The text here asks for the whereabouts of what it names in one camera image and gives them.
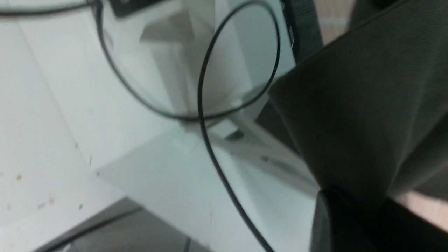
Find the black wire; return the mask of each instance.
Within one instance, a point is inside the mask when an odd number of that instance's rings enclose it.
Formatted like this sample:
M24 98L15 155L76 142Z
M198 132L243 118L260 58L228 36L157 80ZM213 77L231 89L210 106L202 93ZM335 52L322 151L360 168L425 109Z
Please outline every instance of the black wire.
M41 17L55 15L60 13L72 12L79 9L90 8L93 2L86 2L73 5L65 5L60 7L44 7L44 8L1 8L0 18L3 17Z
M121 81L122 85L126 88L126 90L129 91L129 93L137 100L139 101L143 106L145 106L147 109L151 110L152 112L166 117L166 118L170 118L170 119L177 119L180 121L184 121L184 122L198 122L199 121L199 117L198 116L190 116L190 115L181 115L181 114L174 114L174 113L170 113L170 112L166 112L163 111L159 108L157 108L156 106L154 106L153 104L151 104L150 102L146 101L141 95L139 95L139 93L126 81L126 79L124 78L124 76L121 74L121 72L119 71L119 69L117 68L112 56L110 55L107 46L106 46L106 42L104 40L104 34L103 34L103 3L100 0L95 1L96 5L95 5L95 19L96 19L96 28L97 28L97 33L98 33L98 38L99 41L101 43L101 48L103 49L104 55L106 56L106 59L110 65L110 67L112 68L113 72L115 73L115 75L119 78L119 80ZM219 34L221 33L222 29L224 28L224 26L227 24L227 22L229 21L229 19L231 17L233 17L237 12L239 12L241 9L245 8L246 6L249 5L253 5L253 4L257 4L257 5L261 5L263 6L268 13L270 14L272 20L274 21L274 24L276 26L276 33L277 33L277 48L280 48L280 32L279 32L279 28L278 28L278 21L277 18L274 14L274 11L272 10L272 8L270 7L270 5L266 4L263 1L260 0L252 0L252 1L248 1L244 4L242 4L240 7L234 9L231 13L229 13L227 15L227 17L222 21L222 23L220 24L220 26L218 27L218 29L215 32L215 35L213 36L212 39L216 40L216 38L219 36ZM275 73L277 72L277 67L278 67L278 63L280 60L280 50L277 50L277 58L276 58L276 63L274 66L274 70L272 71L271 74L271 78L269 79L269 81L266 83L266 85L264 86L264 88L252 99L250 99L249 101L241 104L240 106L237 106L235 108L232 109L228 109L219 113L213 113L213 114L208 114L205 115L204 118L205 120L211 120L211 119L216 119L216 118L220 118L220 117L224 117L227 115L230 115L238 110L241 110L247 106L252 105L254 102L256 102L258 99L260 99L264 93L266 93L266 91L268 90L270 84L272 83Z
M184 252L190 251L190 245L191 245L191 238L187 237L187 240L185 241Z
M88 235L88 234L90 234L90 233L92 233L94 231L97 231L97 230L99 230L99 229L101 229L101 228L103 228L103 227L105 227L107 225L110 225L110 224L112 224L112 223L114 223L116 221L122 220L122 219L124 219L124 218L126 218L128 216L131 216L131 215L133 215L135 213L138 213L138 212L140 212L142 210L144 210L144 208L137 208L135 210L131 210L131 211L122 213L120 215L114 216L112 218L109 218L107 220L99 222L99 223L97 223L97 224L95 224L93 226L90 226L90 227L82 230L79 233L71 235L71 236L63 239L62 241L59 241L58 243L52 245L51 247L45 249L44 251L40 251L39 249L37 249L36 252L37 251L39 251L39 252L53 252L53 251L59 249L60 247L66 245L66 244L74 242L75 240L77 240L78 238L80 238L82 236Z
M203 100L202 100L202 92L203 92L203 87L204 87L204 78L205 78L205 72L207 70L207 64L210 60L210 55L211 52L213 50L213 47L215 46L216 40L218 39L219 34L221 33L222 29L224 28L224 25L226 24L226 22L237 12L239 12L240 10L244 9L245 7L249 6L249 5L260 5L263 8L265 8L271 16L274 17L275 20L275 27L276 27L276 33L277 33L277 58L276 58L276 62L274 65L274 70L271 74L271 77L269 78L269 81L267 82L266 87L262 90L262 94L264 92L266 92L266 90L268 89L269 85L271 84L271 82L274 79L277 67L278 67L278 62L280 59L280 33L279 33L279 28L278 28L278 22L275 19L275 14L274 11L272 10L272 8L270 7L269 4L267 4L264 1L259 1L259 0L253 0L253 1L249 1L246 3L243 3L241 5L239 5L238 7L236 7L225 19L224 22L221 23L221 25L218 27L218 29L216 30L215 35L213 36L210 45L207 49L207 52L205 54L205 58L204 58L204 63L202 64L202 68L201 68L201 73L199 75L199 84L198 84L198 115L199 115L199 125L201 126L201 133L202 133L202 137L204 138L204 143L205 146L207 148L208 154L210 155L211 161L213 162L213 165L216 168L216 171L221 179L221 182L224 184L225 189L227 190L228 195L230 196L230 199L232 200L233 204L235 205L235 207L237 208L239 214L241 215L241 218L244 220L244 222L246 223L246 225L249 227L249 229L252 231L252 233L254 234L254 236L256 237L256 239L258 240L258 242L260 243L260 245L264 248L265 251L267 252L274 252L274 250L272 249L272 247L269 245L269 243L266 241L266 239L263 237L263 235L260 233L260 231L257 229L257 227L253 224L253 222L250 220L249 216L247 215L247 213L245 212L244 208L241 206L237 196L235 195L235 193L233 192L232 187L230 186L218 160L216 159L215 153L213 152L213 148L211 147L211 143L210 143L210 139L208 138L208 134L207 134L207 128L205 126L205 116L204 116L204 107L203 107Z
M273 71L271 73L271 76L268 80L268 82L266 83L265 87L252 99L250 99L249 101L243 103L240 106L237 106L235 108L232 109L228 109L225 111L222 111L220 113L214 113L214 114L209 114L209 115L204 115L204 109L203 109L203 100L202 100L202 92L203 92L203 86L204 86L204 78L205 78L205 72L207 69L207 65L208 62L210 60L210 56L212 53L212 50L215 46L215 43L219 37L219 35L221 34L222 30L224 29L225 25L229 22L229 20L235 15L237 14L239 11L241 11L242 9L250 6L250 5L259 5L261 7L263 7L264 9L267 10L267 12L269 13L269 15L271 16L272 20L274 21L274 25L275 25L275 30L276 30L276 38L277 38L277 54L276 54L276 61L274 63L274 68ZM277 18L275 16L275 13L272 9L272 7L262 1L262 0L250 0L248 2L245 2L241 5L239 5L238 7L236 7L231 13L229 13L226 18L221 22L221 24L218 26L215 34L213 35L210 45L207 49L205 58L204 58L204 62L202 64L202 68L201 68L201 73L199 76L199 84L198 84L198 116L188 116L188 115L176 115L173 113L169 113L169 112L165 112L162 111L158 108L156 108L155 106L153 106L151 103L147 102L144 98L142 98L133 88L131 85L129 85L129 83L125 80L125 78L122 76L122 74L120 73L120 71L118 70L118 68L115 65L115 62L113 61L109 51L107 50L107 46L104 40L104 34L103 34L103 3L101 2L101 0L94 0L93 2L87 2L87 3L83 3L83 4L78 4L78 5L72 5L72 6L64 6L64 7L57 7L57 8L51 8L51 9L40 9L40 10L30 10L30 9L21 9L21 10L17 10L17 9L10 9L10 10L5 10L5 9L0 9L0 17L36 17L36 16L44 16L44 15L52 15L52 14L58 14L58 13L65 13L65 12L70 12L70 11L74 11L74 10L78 10L78 9L82 9L85 7L92 7L95 13L95 20L96 20L96 28L97 28L97 33L98 33L98 38L101 44L101 48L103 49L103 52L106 56L106 59L110 65L110 67L112 68L112 70L114 71L114 73L116 74L116 76L120 79L121 83L123 84L123 86L132 94L132 96L138 100L141 104L143 104L145 107L147 107L149 110L167 117L167 118L171 118L171 119L177 119L177 120L181 120L181 121L185 121L185 122L198 122L200 124L201 127L201 133L202 133L202 137L204 139L204 143L206 145L208 154L210 155L210 158L213 162L213 165L216 168L216 171L221 179L221 182L223 183L227 193L229 194L229 197L231 198L233 204L235 205L235 208L238 210L239 214L241 215L241 218L243 219L243 221L246 223L246 225L248 226L248 228L251 230L251 232L254 234L254 236L256 237L256 239L258 240L258 242L260 243L260 245L264 248L265 251L267 252L274 252L274 250L272 249L272 247L269 245L269 243L266 241L266 239L263 237L263 235L260 233L260 231L257 229L257 227L253 224L253 222L251 221L251 219L249 218L249 216L247 215L247 213L245 212L245 210L243 209L241 203L239 202L237 196L235 195L235 193L233 192L232 187L230 186L224 172L222 171L221 166L219 165L219 162L216 159L216 156L213 152L213 149L211 147L211 143L210 143L210 139L208 138L208 134L207 134L207 128L205 125L205 121L209 120L209 119L215 119L215 118L219 118L219 117L223 117L229 114L232 114L240 109L243 109L251 104L253 104L254 102L256 102L259 98L261 98L266 91L268 90L269 86L271 85L272 81L274 80L275 74L277 72L277 68L278 68L278 64L280 61L280 31L279 31L279 24L277 21ZM64 241L62 241L61 243L58 243L56 246L51 247L50 249L55 249L58 248L64 244L67 244L83 235L86 235L87 233L90 233L94 230L97 230L105 225L108 225L118 219L121 219L123 217L128 216L130 213L125 214L125 215L120 215L117 216L115 218L112 218L110 220L107 220L105 222L99 223L81 233L78 233L68 239L65 239Z

